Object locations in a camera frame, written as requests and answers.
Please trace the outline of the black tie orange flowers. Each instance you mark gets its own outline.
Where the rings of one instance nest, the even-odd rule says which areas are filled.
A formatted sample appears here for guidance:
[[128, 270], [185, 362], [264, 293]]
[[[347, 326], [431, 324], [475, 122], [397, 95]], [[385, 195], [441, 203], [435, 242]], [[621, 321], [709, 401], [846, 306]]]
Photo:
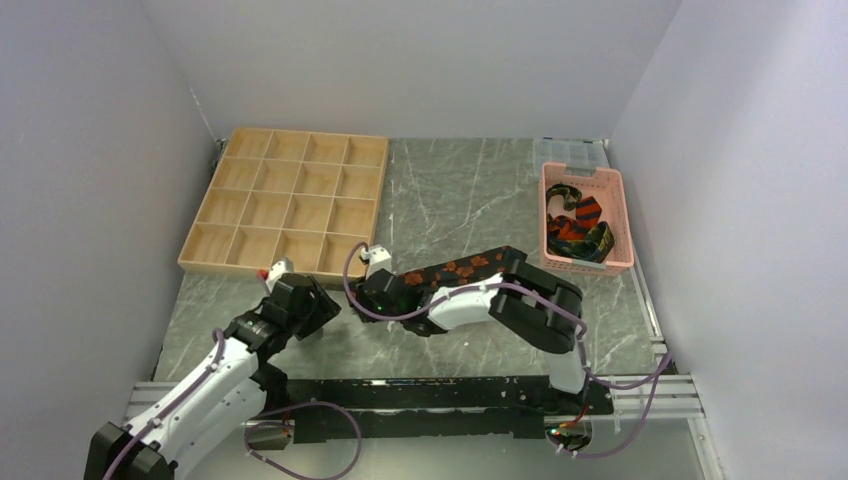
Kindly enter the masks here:
[[526, 252], [509, 245], [496, 247], [459, 259], [434, 264], [400, 275], [410, 287], [436, 290], [440, 287], [456, 287], [485, 280], [503, 273], [514, 261], [525, 261]]

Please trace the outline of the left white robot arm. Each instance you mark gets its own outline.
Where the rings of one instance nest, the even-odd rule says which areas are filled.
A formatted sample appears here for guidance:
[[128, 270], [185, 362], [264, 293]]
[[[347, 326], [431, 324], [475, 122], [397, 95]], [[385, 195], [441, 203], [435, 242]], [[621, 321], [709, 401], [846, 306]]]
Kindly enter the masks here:
[[212, 350], [164, 397], [94, 434], [85, 478], [182, 479], [242, 422], [279, 417], [291, 402], [288, 377], [270, 359], [340, 310], [313, 277], [283, 274], [255, 307], [214, 330]]

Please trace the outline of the wooden compartment tray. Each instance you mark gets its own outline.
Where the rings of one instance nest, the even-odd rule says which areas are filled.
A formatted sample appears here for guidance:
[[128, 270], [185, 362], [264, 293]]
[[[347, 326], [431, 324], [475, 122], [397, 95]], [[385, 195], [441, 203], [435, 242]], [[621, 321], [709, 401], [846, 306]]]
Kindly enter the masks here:
[[373, 243], [386, 137], [239, 127], [227, 139], [178, 257], [186, 272], [252, 276], [288, 259], [338, 285]]

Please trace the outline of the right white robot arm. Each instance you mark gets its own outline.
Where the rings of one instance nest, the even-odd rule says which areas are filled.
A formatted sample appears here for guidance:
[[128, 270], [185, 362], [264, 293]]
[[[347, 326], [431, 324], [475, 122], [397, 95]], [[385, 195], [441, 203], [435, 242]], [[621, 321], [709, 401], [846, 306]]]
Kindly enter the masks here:
[[348, 290], [364, 321], [398, 322], [418, 336], [499, 323], [543, 353], [557, 411], [574, 415], [589, 402], [578, 351], [582, 292], [522, 259], [484, 266], [448, 262], [404, 275], [372, 269]]

